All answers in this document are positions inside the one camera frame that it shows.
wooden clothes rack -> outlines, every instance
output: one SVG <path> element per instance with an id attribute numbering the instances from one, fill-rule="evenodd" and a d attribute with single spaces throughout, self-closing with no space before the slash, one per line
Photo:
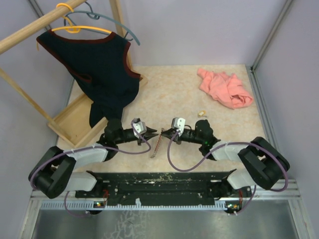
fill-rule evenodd
<path id="1" fill-rule="evenodd" d="M 66 2 L 71 8 L 76 8 L 86 0 L 69 0 Z M 120 0 L 109 0 L 114 20 L 124 24 Z M 65 6 L 59 6 L 19 31 L 0 41 L 0 54 L 8 51 L 18 43 L 43 29 L 53 21 L 64 16 L 70 10 Z M 125 30 L 116 25 L 117 34 L 124 37 Z M 132 69 L 130 53 L 127 55 L 127 63 Z M 48 126 L 63 138 L 72 147 L 85 146 L 106 124 L 106 118 L 101 119 L 93 128 L 89 126 L 89 113 L 92 101 L 83 93 L 69 104 L 56 117 L 52 118 L 40 105 L 34 101 L 2 68 L 0 77 L 7 81 L 27 102 L 29 102 L 41 115 L 48 120 Z M 140 89 L 147 83 L 146 78 L 140 79 Z"/>

wooden rod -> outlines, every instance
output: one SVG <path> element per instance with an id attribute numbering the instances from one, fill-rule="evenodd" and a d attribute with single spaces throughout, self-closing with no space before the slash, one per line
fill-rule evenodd
<path id="1" fill-rule="evenodd" d="M 71 138 L 47 112 L 45 112 L 2 68 L 0 68 L 0 77 L 4 78 L 23 98 L 26 99 L 41 115 L 43 115 L 55 128 L 59 129 L 67 138 Z"/>
<path id="2" fill-rule="evenodd" d="M 124 18 L 123 18 L 120 0 L 110 0 L 110 6 L 111 6 L 112 14 L 113 14 L 113 19 L 124 25 Z M 121 37 L 124 37 L 126 30 L 117 24 L 115 24 L 115 27 L 116 27 L 117 34 Z M 132 70 L 132 60 L 131 60 L 130 52 L 128 52 L 127 62 L 128 62 L 129 68 Z"/>
<path id="3" fill-rule="evenodd" d="M 80 4 L 84 3 L 86 0 L 69 0 L 66 2 L 70 7 L 76 8 Z M 34 22 L 30 23 L 29 25 L 25 26 L 24 28 L 16 31 L 14 34 L 8 36 L 7 38 L 0 41 L 0 54 L 8 51 L 18 43 L 22 42 L 23 40 L 27 39 L 31 35 L 35 34 L 39 30 L 43 29 L 48 24 L 52 23 L 53 21 L 59 19 L 70 10 L 65 6 L 60 6 L 52 10 L 51 12 L 47 13 L 46 15 L 38 18 Z"/>

crumpled cloth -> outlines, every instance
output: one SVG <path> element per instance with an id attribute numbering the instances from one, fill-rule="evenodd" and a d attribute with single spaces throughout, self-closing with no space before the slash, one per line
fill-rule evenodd
<path id="1" fill-rule="evenodd" d="M 236 74 L 228 76 L 225 72 L 215 73 L 202 68 L 198 69 L 197 74 L 203 79 L 199 88 L 228 108 L 247 107 L 254 101 Z"/>

beige tabletop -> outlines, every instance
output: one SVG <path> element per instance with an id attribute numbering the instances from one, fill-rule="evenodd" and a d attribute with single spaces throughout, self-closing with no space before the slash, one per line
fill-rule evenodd
<path id="1" fill-rule="evenodd" d="M 145 75 L 148 84 L 139 92 L 136 99 L 128 105 L 123 114 L 123 128 L 129 128 L 133 118 L 141 118 L 148 127 L 160 131 L 161 128 L 169 129 L 174 117 L 186 119 L 186 124 L 194 128 L 199 119 L 197 113 L 206 111 L 207 120 L 214 135 L 225 141 L 251 141 L 256 136 L 264 137 L 256 103 L 242 109 L 229 109 L 198 87 L 201 78 L 197 76 L 197 69 L 208 71 L 235 73 L 243 81 L 247 91 L 252 94 L 249 78 L 245 65 L 191 65 L 191 66 L 138 66 L 134 70 Z M 80 95 L 81 90 L 75 84 L 71 93 L 70 102 Z M 103 130 L 92 140 L 97 141 Z M 118 153 L 113 159 L 104 163 L 94 163 L 80 169 L 95 172 L 174 172 L 175 170 L 167 161 L 167 145 L 169 140 L 163 138 L 155 158 L 150 158 L 158 138 L 149 142 L 153 147 L 148 153 L 141 155 L 127 155 Z M 62 149 L 70 147 L 59 139 L 58 144 Z M 200 145 L 182 142 L 181 145 L 173 144 L 170 155 L 173 163 L 187 169 L 202 159 L 198 151 Z M 119 148 L 130 152 L 147 149 L 147 145 L 137 146 L 136 142 L 120 144 Z M 206 160 L 194 171 L 229 171 L 243 167 L 241 163 L 230 161 Z"/>

neckline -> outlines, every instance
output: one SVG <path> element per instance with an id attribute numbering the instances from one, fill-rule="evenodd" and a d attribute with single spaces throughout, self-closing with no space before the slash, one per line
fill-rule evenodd
<path id="1" fill-rule="evenodd" d="M 50 33 L 51 35 L 53 35 L 54 37 L 56 38 L 59 38 L 63 41 L 66 41 L 66 42 L 72 42 L 72 43 L 90 43 L 90 44 L 94 44 L 94 43 L 105 43 L 105 42 L 108 42 L 110 40 L 112 40 L 115 36 L 116 36 L 116 33 L 114 32 L 111 32 L 110 35 L 108 35 L 107 37 L 105 38 L 101 38 L 101 39 L 94 39 L 94 40 L 81 40 L 81 39 L 68 39 L 68 38 L 65 38 L 63 36 L 59 36 L 57 35 L 54 31 L 52 31 L 51 29 L 48 30 L 48 33 Z"/>

